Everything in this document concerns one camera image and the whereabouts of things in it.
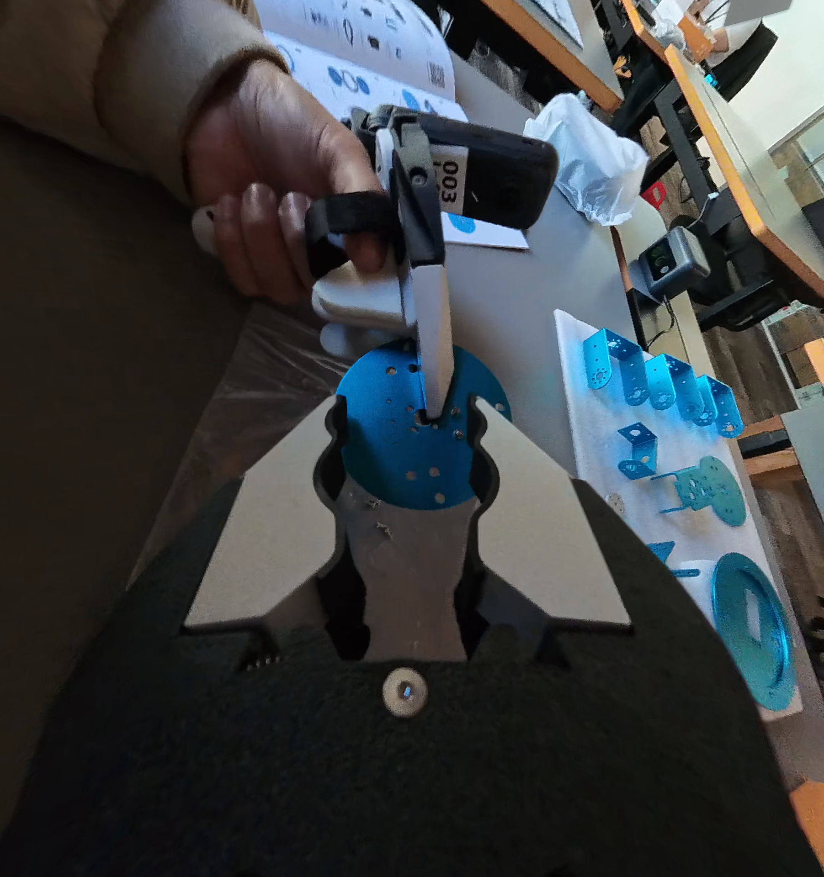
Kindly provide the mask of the person's left hand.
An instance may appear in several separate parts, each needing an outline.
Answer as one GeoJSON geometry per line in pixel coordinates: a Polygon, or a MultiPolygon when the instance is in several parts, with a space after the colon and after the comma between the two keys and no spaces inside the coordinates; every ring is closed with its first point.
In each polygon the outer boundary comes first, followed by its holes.
{"type": "Polygon", "coordinates": [[[382,191],[362,144],[288,74],[254,60],[221,81],[186,137],[188,186],[212,214],[235,288],[280,308],[310,299],[313,200],[382,191]]]}

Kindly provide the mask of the teal round perforated plate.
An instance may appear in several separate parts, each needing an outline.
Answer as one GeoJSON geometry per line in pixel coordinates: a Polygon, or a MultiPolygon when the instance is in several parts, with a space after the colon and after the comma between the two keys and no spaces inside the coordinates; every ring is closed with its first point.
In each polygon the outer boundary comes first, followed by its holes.
{"type": "Polygon", "coordinates": [[[718,458],[703,456],[695,468],[702,478],[702,485],[707,494],[707,508],[724,524],[740,527],[746,522],[747,510],[744,494],[735,476],[718,458]]]}

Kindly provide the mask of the white instruction booklet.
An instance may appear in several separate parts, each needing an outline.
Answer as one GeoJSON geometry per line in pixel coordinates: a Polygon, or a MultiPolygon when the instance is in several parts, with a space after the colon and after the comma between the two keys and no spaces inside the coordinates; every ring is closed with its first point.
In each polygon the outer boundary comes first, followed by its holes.
{"type": "Polygon", "coordinates": [[[439,25],[412,2],[256,1],[293,79],[333,116],[381,104],[465,122],[439,25]]]}

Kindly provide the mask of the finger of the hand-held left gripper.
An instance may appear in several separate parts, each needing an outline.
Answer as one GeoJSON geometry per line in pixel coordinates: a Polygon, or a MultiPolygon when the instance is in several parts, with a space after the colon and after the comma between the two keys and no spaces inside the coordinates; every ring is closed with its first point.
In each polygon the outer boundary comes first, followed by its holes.
{"type": "Polygon", "coordinates": [[[425,412],[428,420],[437,420],[455,369],[447,271],[436,265],[411,268],[410,281],[425,412]]]}

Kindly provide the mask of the grey timer with green display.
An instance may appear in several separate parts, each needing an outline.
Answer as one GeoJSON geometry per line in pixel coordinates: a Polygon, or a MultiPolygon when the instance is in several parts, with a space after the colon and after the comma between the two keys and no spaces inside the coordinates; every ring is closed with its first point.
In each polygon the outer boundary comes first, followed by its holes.
{"type": "Polygon", "coordinates": [[[702,243],[682,226],[643,250],[636,264],[637,288],[655,302],[669,301],[711,275],[702,243]]]}

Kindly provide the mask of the blue multi-hole box bracket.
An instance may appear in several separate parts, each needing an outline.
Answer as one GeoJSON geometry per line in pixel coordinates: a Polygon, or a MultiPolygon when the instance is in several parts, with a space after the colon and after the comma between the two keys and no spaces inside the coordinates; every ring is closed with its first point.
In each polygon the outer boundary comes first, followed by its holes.
{"type": "Polygon", "coordinates": [[[660,560],[660,562],[668,569],[668,571],[678,579],[697,578],[700,577],[702,571],[695,566],[671,567],[669,557],[674,548],[675,541],[662,541],[647,543],[647,548],[660,560]]]}

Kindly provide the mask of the wide teal flat bracket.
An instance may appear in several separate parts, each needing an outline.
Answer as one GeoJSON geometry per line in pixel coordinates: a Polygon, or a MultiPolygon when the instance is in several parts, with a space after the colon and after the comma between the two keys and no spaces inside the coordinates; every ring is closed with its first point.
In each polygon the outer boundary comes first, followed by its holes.
{"type": "Polygon", "coordinates": [[[665,487],[670,483],[677,495],[677,502],[671,508],[659,509],[660,515],[680,512],[683,510],[700,511],[707,507],[707,494],[702,485],[702,478],[695,468],[684,469],[649,478],[650,483],[658,483],[665,487]]]}

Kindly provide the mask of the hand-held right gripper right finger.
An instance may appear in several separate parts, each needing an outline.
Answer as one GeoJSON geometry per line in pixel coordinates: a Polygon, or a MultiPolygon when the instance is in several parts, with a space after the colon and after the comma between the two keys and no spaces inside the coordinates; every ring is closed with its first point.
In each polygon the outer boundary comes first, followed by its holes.
{"type": "Polygon", "coordinates": [[[478,614],[516,630],[631,630],[571,476],[482,396],[468,412],[478,614]]]}

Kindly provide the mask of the clear plastic bag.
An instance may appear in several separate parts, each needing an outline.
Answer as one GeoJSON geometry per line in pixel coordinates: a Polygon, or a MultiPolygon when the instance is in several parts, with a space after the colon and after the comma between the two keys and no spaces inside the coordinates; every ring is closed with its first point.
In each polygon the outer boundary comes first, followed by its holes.
{"type": "MultiPolygon", "coordinates": [[[[307,308],[252,306],[227,369],[193,429],[130,581],[225,483],[243,476],[336,389],[347,365],[319,344],[307,308]]],[[[338,499],[356,570],[366,588],[366,660],[465,661],[454,594],[472,499],[447,510],[392,514],[394,541],[366,525],[374,498],[348,476],[338,499]]]]}

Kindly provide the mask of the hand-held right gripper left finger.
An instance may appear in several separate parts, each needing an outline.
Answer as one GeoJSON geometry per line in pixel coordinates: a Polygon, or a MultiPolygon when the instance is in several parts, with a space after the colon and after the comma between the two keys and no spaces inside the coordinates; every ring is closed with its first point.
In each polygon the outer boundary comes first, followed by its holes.
{"type": "Polygon", "coordinates": [[[329,396],[242,478],[185,619],[194,632],[323,628],[318,578],[344,537],[324,472],[341,462],[344,400],[329,396]]]}

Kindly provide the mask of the small blue angled bracket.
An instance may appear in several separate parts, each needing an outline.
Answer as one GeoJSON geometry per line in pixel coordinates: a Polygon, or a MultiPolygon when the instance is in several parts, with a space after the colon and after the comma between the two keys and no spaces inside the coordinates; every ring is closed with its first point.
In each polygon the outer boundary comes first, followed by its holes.
{"type": "Polygon", "coordinates": [[[622,427],[617,433],[629,443],[626,457],[617,464],[618,470],[629,481],[655,477],[658,468],[657,435],[639,421],[622,427]]]}

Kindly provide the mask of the white crumpled wrap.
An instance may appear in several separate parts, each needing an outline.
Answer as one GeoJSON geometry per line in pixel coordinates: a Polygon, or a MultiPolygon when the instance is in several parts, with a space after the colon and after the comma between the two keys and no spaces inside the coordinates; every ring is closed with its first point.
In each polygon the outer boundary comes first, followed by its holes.
{"type": "Polygon", "coordinates": [[[537,117],[526,121],[524,134],[555,148],[555,187],[589,222],[615,227],[632,218],[647,152],[594,116],[583,94],[553,97],[537,117]]]}

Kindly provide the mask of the white foam tray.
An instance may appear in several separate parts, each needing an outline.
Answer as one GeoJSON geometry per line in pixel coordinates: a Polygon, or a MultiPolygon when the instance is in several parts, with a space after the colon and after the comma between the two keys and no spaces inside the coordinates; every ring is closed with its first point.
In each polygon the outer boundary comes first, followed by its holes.
{"type": "MultiPolygon", "coordinates": [[[[714,630],[711,591],[713,569],[724,554],[739,553],[752,558],[765,571],[779,596],[768,568],[764,543],[753,521],[750,503],[733,459],[734,439],[720,436],[713,426],[701,427],[694,421],[684,421],[675,408],[656,411],[649,400],[637,407],[629,406],[623,397],[618,367],[615,367],[614,377],[604,389],[589,389],[582,345],[598,330],[561,310],[554,311],[554,320],[578,476],[603,498],[610,492],[622,495],[627,509],[623,520],[642,542],[675,541],[676,547],[669,557],[671,567],[695,566],[701,569],[700,577],[677,579],[714,630]],[[617,430],[638,421],[658,437],[657,475],[696,466],[707,455],[721,460],[743,491],[746,522],[740,527],[730,527],[717,518],[710,508],[660,515],[659,509],[671,508],[677,502],[677,495],[670,483],[659,487],[658,483],[650,483],[649,478],[629,481],[617,468],[619,460],[625,458],[629,450],[629,443],[617,430]]],[[[779,599],[791,626],[788,610],[780,596],[779,599]]],[[[795,642],[791,627],[790,631],[796,674],[795,642]]],[[[800,713],[802,702],[798,682],[788,708],[774,712],[758,707],[767,720],[800,713]]]]}

